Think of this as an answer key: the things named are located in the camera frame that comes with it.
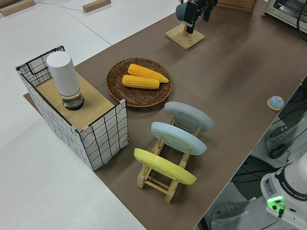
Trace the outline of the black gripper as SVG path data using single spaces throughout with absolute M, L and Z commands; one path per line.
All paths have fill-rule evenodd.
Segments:
M 185 22 L 187 23 L 186 32 L 188 34 L 192 34 L 194 31 L 197 9 L 199 11 L 203 11 L 202 19 L 208 22 L 211 15 L 211 11 L 216 5 L 217 0 L 188 0 L 185 10 Z

